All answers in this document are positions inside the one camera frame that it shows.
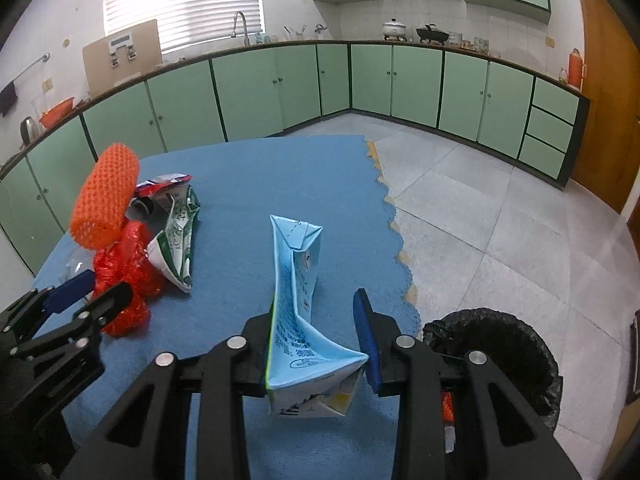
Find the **green white milk carton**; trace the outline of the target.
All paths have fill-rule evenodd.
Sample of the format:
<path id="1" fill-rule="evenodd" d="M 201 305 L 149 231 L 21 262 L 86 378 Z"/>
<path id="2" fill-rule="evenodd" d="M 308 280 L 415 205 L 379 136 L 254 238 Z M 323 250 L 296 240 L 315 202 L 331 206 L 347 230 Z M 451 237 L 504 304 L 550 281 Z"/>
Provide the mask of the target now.
<path id="1" fill-rule="evenodd" d="M 156 193 L 153 203 L 165 214 L 164 226 L 146 246 L 154 268 L 186 294 L 192 290 L 192 237 L 201 204 L 190 184 Z"/>

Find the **left wooden door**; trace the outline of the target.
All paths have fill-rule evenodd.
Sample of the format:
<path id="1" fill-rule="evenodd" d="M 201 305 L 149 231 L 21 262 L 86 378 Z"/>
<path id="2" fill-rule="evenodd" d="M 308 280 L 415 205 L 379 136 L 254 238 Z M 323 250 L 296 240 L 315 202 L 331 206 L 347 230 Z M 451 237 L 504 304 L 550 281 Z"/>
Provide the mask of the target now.
<path id="1" fill-rule="evenodd" d="M 639 170 L 639 50 L 606 0 L 580 0 L 590 99 L 572 178 L 622 212 Z"/>

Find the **black wok pan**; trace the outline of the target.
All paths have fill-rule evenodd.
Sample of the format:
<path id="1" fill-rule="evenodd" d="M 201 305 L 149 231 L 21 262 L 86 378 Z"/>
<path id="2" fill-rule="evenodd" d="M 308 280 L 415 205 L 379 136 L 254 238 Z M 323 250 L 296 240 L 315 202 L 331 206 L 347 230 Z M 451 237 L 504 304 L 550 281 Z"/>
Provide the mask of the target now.
<path id="1" fill-rule="evenodd" d="M 421 44 L 440 44 L 444 46 L 448 39 L 448 32 L 440 30 L 435 24 L 426 24 L 416 28 Z"/>

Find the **chrome kitchen faucet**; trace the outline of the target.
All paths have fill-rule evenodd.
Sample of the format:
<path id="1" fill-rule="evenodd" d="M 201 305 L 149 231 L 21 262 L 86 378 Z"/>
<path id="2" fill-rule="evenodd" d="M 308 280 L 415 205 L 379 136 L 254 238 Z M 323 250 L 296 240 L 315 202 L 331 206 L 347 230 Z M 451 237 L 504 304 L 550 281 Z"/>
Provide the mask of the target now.
<path id="1" fill-rule="evenodd" d="M 250 37 L 248 36 L 247 21 L 242 11 L 236 11 L 234 14 L 231 38 L 238 38 L 239 32 L 242 32 L 243 46 L 249 47 Z"/>

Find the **light blue drink carton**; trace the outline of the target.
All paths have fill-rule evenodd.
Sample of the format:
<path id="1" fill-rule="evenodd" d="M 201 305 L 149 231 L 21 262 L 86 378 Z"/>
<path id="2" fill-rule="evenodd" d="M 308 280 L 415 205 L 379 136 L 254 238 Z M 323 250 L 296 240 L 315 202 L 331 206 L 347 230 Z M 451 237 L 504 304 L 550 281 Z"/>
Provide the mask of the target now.
<path id="1" fill-rule="evenodd" d="M 311 324 L 322 227 L 270 217 L 274 296 L 265 386 L 272 416 L 344 417 L 368 357 L 322 335 Z"/>

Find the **green lower kitchen cabinets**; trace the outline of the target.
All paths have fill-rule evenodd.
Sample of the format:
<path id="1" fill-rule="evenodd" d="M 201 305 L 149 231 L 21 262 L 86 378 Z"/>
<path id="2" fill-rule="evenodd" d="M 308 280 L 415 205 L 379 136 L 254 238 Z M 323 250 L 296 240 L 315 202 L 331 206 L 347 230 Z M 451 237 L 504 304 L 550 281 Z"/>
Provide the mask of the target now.
<path id="1" fill-rule="evenodd" d="M 10 159 L 1 170 L 1 231 L 37 272 L 110 145 L 143 158 L 277 136 L 349 110 L 455 136 L 562 188 L 589 107 L 550 77 L 444 47 L 292 42 L 204 56 L 81 105 Z"/>

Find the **tall orange foam net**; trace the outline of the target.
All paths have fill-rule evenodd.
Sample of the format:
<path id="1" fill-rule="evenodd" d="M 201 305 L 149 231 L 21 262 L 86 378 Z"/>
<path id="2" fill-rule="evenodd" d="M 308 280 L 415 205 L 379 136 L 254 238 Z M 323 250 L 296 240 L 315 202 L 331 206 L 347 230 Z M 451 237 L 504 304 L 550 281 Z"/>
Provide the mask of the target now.
<path id="1" fill-rule="evenodd" d="M 70 216 L 70 236 L 81 247 L 99 250 L 120 237 L 134 196 L 140 165 L 125 144 L 110 145 L 82 185 Z"/>

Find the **blue white snack wrapper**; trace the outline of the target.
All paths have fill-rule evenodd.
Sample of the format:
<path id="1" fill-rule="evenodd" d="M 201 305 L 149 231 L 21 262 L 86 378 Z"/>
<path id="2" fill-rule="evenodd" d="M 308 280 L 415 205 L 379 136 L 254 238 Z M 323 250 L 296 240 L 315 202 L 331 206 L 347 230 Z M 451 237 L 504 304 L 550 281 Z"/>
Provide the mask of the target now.
<path id="1" fill-rule="evenodd" d="M 187 184 L 192 180 L 190 174 L 163 174 L 152 179 L 139 183 L 134 189 L 134 197 L 143 198 L 151 197 L 157 193 L 164 192 L 168 188 L 174 188 L 177 185 Z"/>

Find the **clear plastic bottle red label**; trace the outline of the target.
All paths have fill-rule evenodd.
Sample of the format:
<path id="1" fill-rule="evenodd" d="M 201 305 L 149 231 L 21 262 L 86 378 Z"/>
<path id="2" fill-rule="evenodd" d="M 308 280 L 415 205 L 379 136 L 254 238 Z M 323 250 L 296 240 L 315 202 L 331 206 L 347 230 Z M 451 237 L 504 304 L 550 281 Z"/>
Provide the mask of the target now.
<path id="1" fill-rule="evenodd" d="M 150 198 L 135 197 L 126 211 L 127 220 L 148 221 L 154 212 L 155 206 Z M 76 275 L 87 270 L 93 270 L 94 251 L 82 247 L 76 247 L 65 261 L 65 266 L 60 276 L 60 281 L 65 283 Z"/>

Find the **wall towel rail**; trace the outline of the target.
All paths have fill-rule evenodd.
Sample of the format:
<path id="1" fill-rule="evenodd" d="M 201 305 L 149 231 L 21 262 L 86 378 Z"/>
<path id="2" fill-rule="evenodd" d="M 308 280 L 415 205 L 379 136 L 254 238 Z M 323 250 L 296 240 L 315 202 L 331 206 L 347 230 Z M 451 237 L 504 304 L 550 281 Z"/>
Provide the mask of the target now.
<path id="1" fill-rule="evenodd" d="M 12 78 L 13 82 L 17 82 L 20 78 L 22 78 L 23 76 L 25 76 L 30 70 L 32 70 L 33 68 L 35 68 L 36 66 L 40 65 L 40 64 L 44 64 L 47 63 L 50 60 L 51 57 L 51 53 L 50 52 L 46 52 L 45 54 L 41 55 L 39 58 L 37 58 L 34 62 L 30 63 L 29 65 L 27 65 L 24 70 L 21 70 L 15 77 Z"/>

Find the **cardboard box with scale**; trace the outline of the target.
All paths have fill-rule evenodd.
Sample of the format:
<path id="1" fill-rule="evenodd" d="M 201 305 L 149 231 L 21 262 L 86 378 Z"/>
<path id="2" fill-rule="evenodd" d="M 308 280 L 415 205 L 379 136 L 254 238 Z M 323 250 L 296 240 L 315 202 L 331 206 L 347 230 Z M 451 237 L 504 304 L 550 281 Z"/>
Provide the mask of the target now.
<path id="1" fill-rule="evenodd" d="M 82 49 L 82 59 L 92 98 L 151 73 L 163 63 L 157 20 L 134 25 L 88 44 Z"/>

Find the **blue felt table cloth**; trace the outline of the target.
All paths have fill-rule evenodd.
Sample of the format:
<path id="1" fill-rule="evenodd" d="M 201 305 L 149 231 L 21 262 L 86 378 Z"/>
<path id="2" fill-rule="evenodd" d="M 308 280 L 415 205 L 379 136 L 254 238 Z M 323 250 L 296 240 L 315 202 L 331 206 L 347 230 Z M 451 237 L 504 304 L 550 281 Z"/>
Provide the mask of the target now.
<path id="1" fill-rule="evenodd" d="M 395 211 L 361 136 L 301 136 L 236 141 L 143 159 L 142 179 L 190 174 L 201 204 L 192 250 L 192 289 L 167 287 L 150 322 L 131 336 L 104 338 L 104 374 L 64 410 L 83 444 L 116 400 L 160 352 L 197 356 L 269 310 L 274 292 L 274 216 L 322 229 L 314 327 L 356 348 L 352 297 L 406 334 L 420 316 L 406 300 L 410 271 L 398 260 Z M 393 470 L 398 402 L 358 388 L 343 417 L 272 417 L 264 399 L 246 399 L 250 474 L 255 479 L 387 479 Z"/>

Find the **red crinkled plastic wrapper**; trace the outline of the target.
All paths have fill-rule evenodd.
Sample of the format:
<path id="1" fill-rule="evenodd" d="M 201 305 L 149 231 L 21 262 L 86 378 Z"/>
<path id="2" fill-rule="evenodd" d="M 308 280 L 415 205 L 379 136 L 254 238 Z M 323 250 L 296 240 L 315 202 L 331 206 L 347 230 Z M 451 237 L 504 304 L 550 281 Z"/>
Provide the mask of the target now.
<path id="1" fill-rule="evenodd" d="M 151 231 L 143 222 L 128 221 L 116 243 L 94 254 L 96 284 L 93 298 L 120 282 L 129 284 L 132 289 L 128 306 L 102 330 L 108 336 L 125 337 L 145 326 L 151 317 L 149 302 L 163 292 L 166 278 L 146 255 L 146 246 L 151 240 Z"/>

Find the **steel electric kettle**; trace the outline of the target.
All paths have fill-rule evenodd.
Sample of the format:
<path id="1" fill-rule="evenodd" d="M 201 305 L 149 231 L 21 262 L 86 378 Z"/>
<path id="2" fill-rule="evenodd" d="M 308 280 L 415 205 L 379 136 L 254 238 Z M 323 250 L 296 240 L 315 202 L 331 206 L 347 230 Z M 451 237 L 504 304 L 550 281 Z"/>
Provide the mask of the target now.
<path id="1" fill-rule="evenodd" d="M 38 120 L 27 116 L 20 123 L 20 137 L 24 148 L 40 137 L 41 129 Z"/>

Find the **orange thermos flask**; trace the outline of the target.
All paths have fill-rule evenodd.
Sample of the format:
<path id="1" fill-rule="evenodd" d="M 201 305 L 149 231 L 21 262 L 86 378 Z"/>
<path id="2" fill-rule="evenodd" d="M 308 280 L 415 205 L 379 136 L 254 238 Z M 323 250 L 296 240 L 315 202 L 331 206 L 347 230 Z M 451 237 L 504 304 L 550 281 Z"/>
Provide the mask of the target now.
<path id="1" fill-rule="evenodd" d="M 584 81 L 585 62 L 578 49 L 573 49 L 568 57 L 567 83 L 577 89 L 582 90 Z"/>

